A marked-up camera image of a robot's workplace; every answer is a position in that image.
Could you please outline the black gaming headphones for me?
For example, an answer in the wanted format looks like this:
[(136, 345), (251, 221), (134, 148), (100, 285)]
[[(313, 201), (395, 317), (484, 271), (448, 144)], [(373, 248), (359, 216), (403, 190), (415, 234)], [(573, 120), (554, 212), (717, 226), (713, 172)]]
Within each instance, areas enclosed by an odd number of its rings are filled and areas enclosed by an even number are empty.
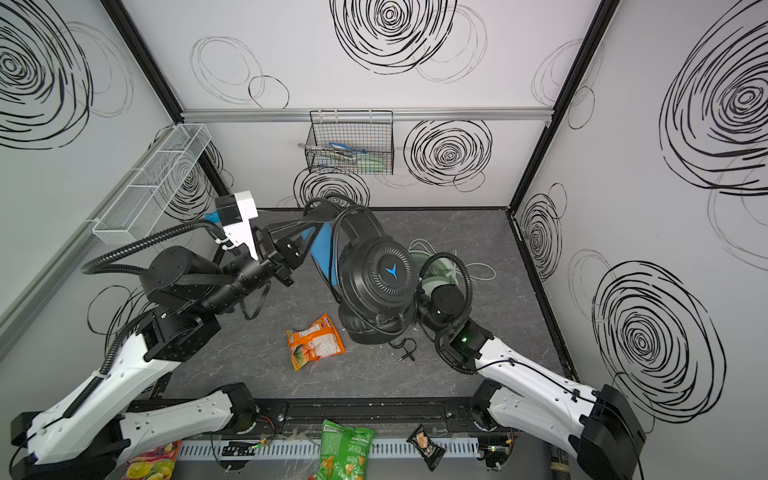
[(408, 250), (368, 207), (346, 196), (312, 198), (303, 213), (321, 223), (310, 255), (351, 340), (376, 345), (402, 335), (415, 318), (418, 283)]

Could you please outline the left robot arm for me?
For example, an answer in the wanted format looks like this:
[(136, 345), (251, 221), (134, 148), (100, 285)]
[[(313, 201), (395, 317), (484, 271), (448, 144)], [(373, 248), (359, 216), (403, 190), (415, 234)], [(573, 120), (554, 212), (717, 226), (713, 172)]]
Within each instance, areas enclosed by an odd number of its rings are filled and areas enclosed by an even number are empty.
[[(233, 435), (252, 430), (259, 407), (241, 383), (224, 385), (194, 400), (144, 412), (131, 403), (147, 388), (193, 357), (220, 330), (219, 316), (271, 280), (291, 283), (326, 221), (315, 214), (250, 229), (248, 242), (198, 220), (162, 230), (97, 257), (87, 275), (132, 274), (141, 280), (151, 308), (129, 320), (107, 348), (101, 366), (63, 400), (44, 411), (24, 412), (11, 424), (14, 479), (103, 479), (128, 459), (198, 434)], [(175, 246), (146, 268), (127, 258), (197, 229), (207, 231), (234, 257), (219, 265)]]

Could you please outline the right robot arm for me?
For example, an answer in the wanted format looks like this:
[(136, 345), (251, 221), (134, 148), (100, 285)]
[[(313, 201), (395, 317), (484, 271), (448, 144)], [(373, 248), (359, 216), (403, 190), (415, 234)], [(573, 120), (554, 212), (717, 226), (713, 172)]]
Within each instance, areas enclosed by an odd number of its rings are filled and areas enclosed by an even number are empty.
[(644, 478), (647, 435), (623, 393), (558, 375), (472, 320), (473, 282), (456, 255), (428, 257), (418, 282), (416, 318), (433, 331), (440, 358), (484, 379), (475, 395), (480, 428), (531, 434), (575, 458), (592, 479)]

